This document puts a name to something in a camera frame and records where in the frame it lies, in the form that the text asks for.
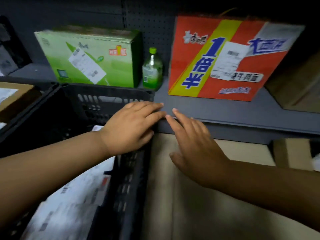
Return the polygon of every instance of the logo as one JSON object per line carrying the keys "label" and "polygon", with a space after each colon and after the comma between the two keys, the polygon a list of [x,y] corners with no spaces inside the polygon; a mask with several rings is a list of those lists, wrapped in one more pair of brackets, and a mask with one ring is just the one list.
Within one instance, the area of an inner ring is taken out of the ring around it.
{"label": "logo", "polygon": [[82,49],[89,49],[89,45],[88,44],[82,44],[81,42],[79,42],[79,47]]}
{"label": "logo", "polygon": [[249,93],[251,88],[249,87],[237,87],[237,88],[222,88],[218,94],[228,94],[228,93]]}
{"label": "logo", "polygon": [[126,56],[127,49],[122,48],[121,45],[117,45],[115,49],[109,49],[109,55],[110,56]]}
{"label": "logo", "polygon": [[198,36],[198,33],[190,34],[190,31],[185,32],[186,35],[183,36],[185,44],[205,44],[208,38],[208,35]]}
{"label": "logo", "polygon": [[203,75],[208,71],[208,69],[212,65],[215,57],[217,56],[216,54],[222,46],[225,39],[226,38],[220,37],[211,40],[212,45],[210,46],[208,52],[206,54],[203,54],[200,60],[197,61],[189,76],[181,84],[182,86],[186,86],[186,89],[199,86]]}
{"label": "logo", "polygon": [[283,44],[285,44],[287,40],[288,39],[256,38],[254,40],[249,40],[248,44],[251,44],[250,47],[253,47],[253,55],[259,55],[285,51],[286,49],[283,48]]}

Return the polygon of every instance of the green cardboard box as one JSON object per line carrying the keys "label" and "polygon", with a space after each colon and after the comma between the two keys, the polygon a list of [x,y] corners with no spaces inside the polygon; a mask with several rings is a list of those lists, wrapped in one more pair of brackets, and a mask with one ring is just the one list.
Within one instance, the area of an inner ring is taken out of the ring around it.
{"label": "green cardboard box", "polygon": [[142,77],[142,35],[68,25],[35,32],[58,82],[137,87]]}

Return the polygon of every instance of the orange cardboard box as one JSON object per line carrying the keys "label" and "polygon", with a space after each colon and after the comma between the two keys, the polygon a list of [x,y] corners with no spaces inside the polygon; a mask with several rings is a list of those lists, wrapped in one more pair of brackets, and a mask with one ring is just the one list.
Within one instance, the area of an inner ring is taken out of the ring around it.
{"label": "orange cardboard box", "polygon": [[180,15],[168,94],[251,101],[303,29],[303,25]]}

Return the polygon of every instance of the gray metal shelf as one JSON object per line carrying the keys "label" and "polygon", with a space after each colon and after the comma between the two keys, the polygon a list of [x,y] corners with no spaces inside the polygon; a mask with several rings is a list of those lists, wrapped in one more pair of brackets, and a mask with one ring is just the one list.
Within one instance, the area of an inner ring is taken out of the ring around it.
{"label": "gray metal shelf", "polygon": [[[56,80],[50,66],[41,64],[29,64],[10,76]],[[320,135],[320,113],[284,110],[265,88],[251,102],[171,96],[168,95],[168,78],[164,77],[154,100],[163,102],[163,110],[168,113],[177,108],[204,122]]]}

